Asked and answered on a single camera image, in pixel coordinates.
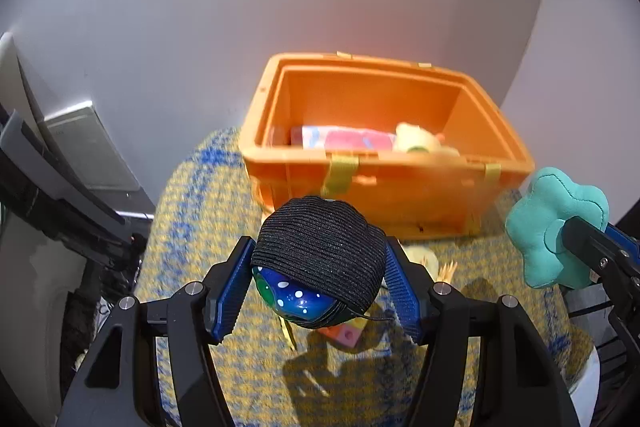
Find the black knit blue ball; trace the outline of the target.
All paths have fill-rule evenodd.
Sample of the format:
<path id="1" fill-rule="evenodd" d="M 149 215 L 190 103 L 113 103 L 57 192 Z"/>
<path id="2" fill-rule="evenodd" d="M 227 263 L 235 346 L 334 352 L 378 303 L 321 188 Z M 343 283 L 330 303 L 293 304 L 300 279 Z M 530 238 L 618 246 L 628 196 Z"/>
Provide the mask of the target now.
<path id="1" fill-rule="evenodd" d="M 368 316 L 387 249 L 385 233 L 347 202 L 305 196 L 262 222 L 250 267 L 279 317 L 322 329 Z"/>

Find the colourful cube block toy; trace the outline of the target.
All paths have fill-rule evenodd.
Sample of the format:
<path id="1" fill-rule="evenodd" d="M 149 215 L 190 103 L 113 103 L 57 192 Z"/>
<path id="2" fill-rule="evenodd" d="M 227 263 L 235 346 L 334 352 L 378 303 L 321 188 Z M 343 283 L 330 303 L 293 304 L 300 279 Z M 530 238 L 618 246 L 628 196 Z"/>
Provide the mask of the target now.
<path id="1" fill-rule="evenodd" d="M 367 326 L 367 320 L 362 317 L 356 317 L 345 323 L 329 327 L 321 327 L 318 332 L 329 340 L 338 343 L 347 349 L 357 346 L 364 329 Z"/>

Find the orange plastic storage basket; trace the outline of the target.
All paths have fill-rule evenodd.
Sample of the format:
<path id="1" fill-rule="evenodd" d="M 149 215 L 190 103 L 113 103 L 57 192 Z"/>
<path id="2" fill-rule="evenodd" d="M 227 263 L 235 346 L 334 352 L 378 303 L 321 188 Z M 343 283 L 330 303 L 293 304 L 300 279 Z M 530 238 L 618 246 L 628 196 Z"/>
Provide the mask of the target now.
<path id="1" fill-rule="evenodd" d="M 307 195 L 339 199 L 400 239 L 476 233 L 535 167 L 472 77 L 341 53 L 271 57 L 239 149 L 263 210 Z"/>

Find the beige plush animal toy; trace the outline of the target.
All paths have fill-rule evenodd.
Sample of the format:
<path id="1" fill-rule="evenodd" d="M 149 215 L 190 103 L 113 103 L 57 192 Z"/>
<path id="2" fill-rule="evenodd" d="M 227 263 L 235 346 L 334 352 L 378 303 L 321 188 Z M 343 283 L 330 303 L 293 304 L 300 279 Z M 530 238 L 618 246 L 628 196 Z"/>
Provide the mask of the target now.
<path id="1" fill-rule="evenodd" d="M 451 285 L 454 273 L 457 271 L 458 262 L 439 262 L 434 251 L 422 245 L 408 245 L 402 247 L 410 262 L 423 265 L 434 282 L 442 282 Z"/>

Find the yellow plush dog green scarf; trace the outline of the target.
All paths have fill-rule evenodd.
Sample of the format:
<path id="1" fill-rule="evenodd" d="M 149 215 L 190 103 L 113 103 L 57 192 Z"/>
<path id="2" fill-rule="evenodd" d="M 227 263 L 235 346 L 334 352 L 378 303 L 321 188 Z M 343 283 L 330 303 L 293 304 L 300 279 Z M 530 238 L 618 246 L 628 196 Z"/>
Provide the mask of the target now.
<path id="1" fill-rule="evenodd" d="M 459 157 L 459 151 L 445 143 L 445 135 L 431 133 L 420 126 L 401 122 L 395 131 L 393 151 L 398 153 L 421 152 Z"/>

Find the pink patterned book in basket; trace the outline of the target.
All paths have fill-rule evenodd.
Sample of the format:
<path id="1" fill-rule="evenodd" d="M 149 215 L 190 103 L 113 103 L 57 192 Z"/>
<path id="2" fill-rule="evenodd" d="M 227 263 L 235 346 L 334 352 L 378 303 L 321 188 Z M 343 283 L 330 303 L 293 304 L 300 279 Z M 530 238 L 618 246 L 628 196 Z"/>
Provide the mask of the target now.
<path id="1" fill-rule="evenodd" d="M 290 132 L 292 146 L 304 150 L 391 150 L 395 135 L 341 126 L 300 126 Z"/>

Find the black tripod stand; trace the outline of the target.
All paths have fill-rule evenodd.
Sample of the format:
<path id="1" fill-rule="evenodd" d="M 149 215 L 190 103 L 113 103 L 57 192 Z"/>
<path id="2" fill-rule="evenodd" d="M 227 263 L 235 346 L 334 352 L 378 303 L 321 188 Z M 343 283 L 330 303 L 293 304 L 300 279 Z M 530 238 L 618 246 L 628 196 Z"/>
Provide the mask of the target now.
<path id="1" fill-rule="evenodd" d="M 15 110 L 1 112 L 1 204 L 103 267 L 107 288 L 134 289 L 146 238 L 92 194 Z"/>

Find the teal flower plush cushion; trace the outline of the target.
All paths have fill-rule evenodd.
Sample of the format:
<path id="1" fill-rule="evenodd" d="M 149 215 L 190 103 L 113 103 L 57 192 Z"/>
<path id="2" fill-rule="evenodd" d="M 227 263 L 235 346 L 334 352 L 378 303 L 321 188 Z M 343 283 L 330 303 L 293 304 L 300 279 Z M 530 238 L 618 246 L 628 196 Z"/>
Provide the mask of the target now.
<path id="1" fill-rule="evenodd" d="M 527 286 L 582 289 L 591 284 L 588 265 L 562 242 L 563 225 L 573 217 L 604 231 L 610 217 L 605 194 L 599 187 L 574 182 L 558 168 L 538 170 L 504 224 L 506 235 L 522 255 Z"/>

